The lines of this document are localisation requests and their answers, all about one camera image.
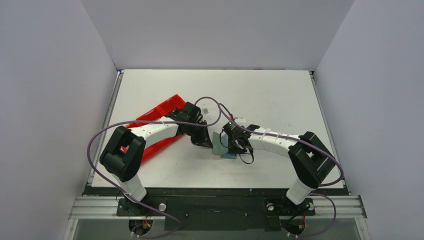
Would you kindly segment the green leather card holder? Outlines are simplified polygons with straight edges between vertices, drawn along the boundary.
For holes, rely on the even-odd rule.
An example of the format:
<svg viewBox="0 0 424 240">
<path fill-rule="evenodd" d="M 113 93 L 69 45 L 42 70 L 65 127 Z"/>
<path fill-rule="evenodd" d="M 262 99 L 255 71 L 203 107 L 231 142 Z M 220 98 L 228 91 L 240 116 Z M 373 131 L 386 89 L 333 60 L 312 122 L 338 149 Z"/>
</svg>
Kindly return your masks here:
<svg viewBox="0 0 424 240">
<path fill-rule="evenodd" d="M 229 153 L 229 149 L 226 147 L 228 146 L 228 136 L 224 134 L 223 136 L 220 136 L 218 132 L 212 133 L 212 144 L 213 148 L 211 150 L 211 153 L 213 155 L 219 156 L 221 159 L 229 159 L 229 160 L 236 160 L 237 155 L 233 153 Z"/>
</svg>

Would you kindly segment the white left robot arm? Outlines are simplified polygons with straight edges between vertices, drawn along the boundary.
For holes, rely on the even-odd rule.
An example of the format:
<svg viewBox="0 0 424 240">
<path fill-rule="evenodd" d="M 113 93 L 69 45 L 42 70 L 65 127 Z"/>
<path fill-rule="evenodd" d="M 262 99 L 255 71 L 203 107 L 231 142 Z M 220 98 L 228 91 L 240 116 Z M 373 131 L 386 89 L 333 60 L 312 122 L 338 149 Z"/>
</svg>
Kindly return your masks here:
<svg viewBox="0 0 424 240">
<path fill-rule="evenodd" d="M 129 208 L 136 215 L 149 210 L 149 201 L 145 198 L 147 190 L 138 176 L 145 149 L 180 135 L 189 136 L 195 146 L 213 148 L 207 121 L 201 109 L 190 102 L 159 118 L 158 123 L 135 128 L 119 126 L 107 142 L 99 158 L 100 164 L 116 179 L 130 199 Z"/>
</svg>

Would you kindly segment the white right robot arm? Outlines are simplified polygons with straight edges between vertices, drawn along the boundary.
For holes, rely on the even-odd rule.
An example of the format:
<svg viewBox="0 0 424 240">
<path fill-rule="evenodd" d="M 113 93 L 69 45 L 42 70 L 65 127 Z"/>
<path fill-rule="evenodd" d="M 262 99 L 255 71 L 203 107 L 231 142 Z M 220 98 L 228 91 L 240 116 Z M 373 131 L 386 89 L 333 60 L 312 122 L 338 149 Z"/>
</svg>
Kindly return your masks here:
<svg viewBox="0 0 424 240">
<path fill-rule="evenodd" d="M 333 155 L 318 136 L 310 131 L 301 135 L 287 135 L 255 124 L 248 127 L 228 122 L 222 127 L 228 137 L 231 154 L 252 154 L 263 150 L 290 159 L 297 179 L 282 199 L 283 209 L 296 213 L 310 193 L 318 189 L 336 166 Z"/>
</svg>

